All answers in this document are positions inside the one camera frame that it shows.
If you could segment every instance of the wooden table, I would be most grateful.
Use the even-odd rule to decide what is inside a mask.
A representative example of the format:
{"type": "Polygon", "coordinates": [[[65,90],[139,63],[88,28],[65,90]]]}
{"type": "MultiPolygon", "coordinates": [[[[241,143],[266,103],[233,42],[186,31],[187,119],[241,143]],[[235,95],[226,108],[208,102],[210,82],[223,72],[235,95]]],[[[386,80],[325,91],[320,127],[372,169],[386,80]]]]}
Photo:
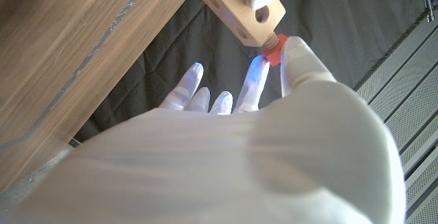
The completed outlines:
{"type": "Polygon", "coordinates": [[[57,155],[185,0],[0,0],[0,192],[57,155]]]}

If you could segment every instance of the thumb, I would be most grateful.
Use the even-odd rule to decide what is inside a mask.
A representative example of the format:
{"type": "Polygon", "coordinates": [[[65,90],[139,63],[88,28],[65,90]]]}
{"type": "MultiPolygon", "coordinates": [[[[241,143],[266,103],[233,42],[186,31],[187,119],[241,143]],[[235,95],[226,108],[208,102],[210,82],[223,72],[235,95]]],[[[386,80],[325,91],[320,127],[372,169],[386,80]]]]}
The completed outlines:
{"type": "Polygon", "coordinates": [[[336,82],[306,42],[291,36],[281,49],[281,94],[286,97],[304,82],[336,82]]]}

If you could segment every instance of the wooden block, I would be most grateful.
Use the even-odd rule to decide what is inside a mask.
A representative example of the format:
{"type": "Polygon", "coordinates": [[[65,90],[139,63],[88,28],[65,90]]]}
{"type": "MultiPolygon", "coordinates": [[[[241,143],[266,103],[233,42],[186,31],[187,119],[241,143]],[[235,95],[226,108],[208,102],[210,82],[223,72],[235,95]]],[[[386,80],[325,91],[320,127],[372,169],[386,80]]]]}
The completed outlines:
{"type": "Polygon", "coordinates": [[[279,0],[254,11],[245,0],[203,0],[220,20],[249,47],[261,47],[286,13],[279,0]]]}

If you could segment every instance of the metal grate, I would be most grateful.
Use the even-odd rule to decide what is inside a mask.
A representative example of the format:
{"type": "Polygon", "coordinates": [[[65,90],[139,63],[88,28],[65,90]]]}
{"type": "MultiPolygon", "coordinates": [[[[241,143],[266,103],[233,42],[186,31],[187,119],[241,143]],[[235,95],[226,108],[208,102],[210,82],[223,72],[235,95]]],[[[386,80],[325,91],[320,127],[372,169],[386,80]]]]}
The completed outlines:
{"type": "Polygon", "coordinates": [[[418,49],[417,53],[391,79],[382,92],[371,102],[370,107],[383,119],[387,120],[399,103],[409,96],[415,86],[421,82],[438,59],[438,30],[418,49]]]}
{"type": "Polygon", "coordinates": [[[438,139],[438,115],[428,124],[422,133],[403,151],[400,156],[403,171],[408,173],[417,160],[437,142],[438,139]]]}
{"type": "Polygon", "coordinates": [[[386,122],[397,148],[403,148],[438,108],[438,67],[418,86],[386,122]]]}
{"type": "Polygon", "coordinates": [[[370,102],[378,94],[382,86],[391,79],[393,74],[409,60],[410,56],[429,37],[430,33],[437,28],[437,25],[438,20],[430,23],[423,20],[385,62],[379,66],[371,77],[363,83],[360,89],[358,89],[357,94],[367,102],[370,102]]]}
{"type": "Polygon", "coordinates": [[[437,224],[438,223],[438,190],[435,189],[431,195],[430,201],[425,200],[427,204],[420,206],[419,212],[415,218],[407,221],[409,224],[437,224]]]}
{"type": "Polygon", "coordinates": [[[426,168],[426,170],[413,182],[406,191],[406,204],[408,208],[418,200],[421,194],[438,177],[438,158],[426,168]]]}

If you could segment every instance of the black fabric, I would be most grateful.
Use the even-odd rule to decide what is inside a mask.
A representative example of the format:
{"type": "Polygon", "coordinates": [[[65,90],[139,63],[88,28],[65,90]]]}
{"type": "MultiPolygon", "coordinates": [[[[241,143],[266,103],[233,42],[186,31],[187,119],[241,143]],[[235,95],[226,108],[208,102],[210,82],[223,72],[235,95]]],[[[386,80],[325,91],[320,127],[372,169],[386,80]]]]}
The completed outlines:
{"type": "MultiPolygon", "coordinates": [[[[281,0],[286,15],[276,33],[300,36],[338,81],[353,87],[424,11],[423,0],[281,0]]],[[[195,62],[211,104],[228,90],[236,100],[251,60],[261,49],[243,46],[202,0],[186,0],[75,138],[80,142],[156,108],[195,62]]],[[[260,107],[281,96],[272,67],[260,107]]]]}

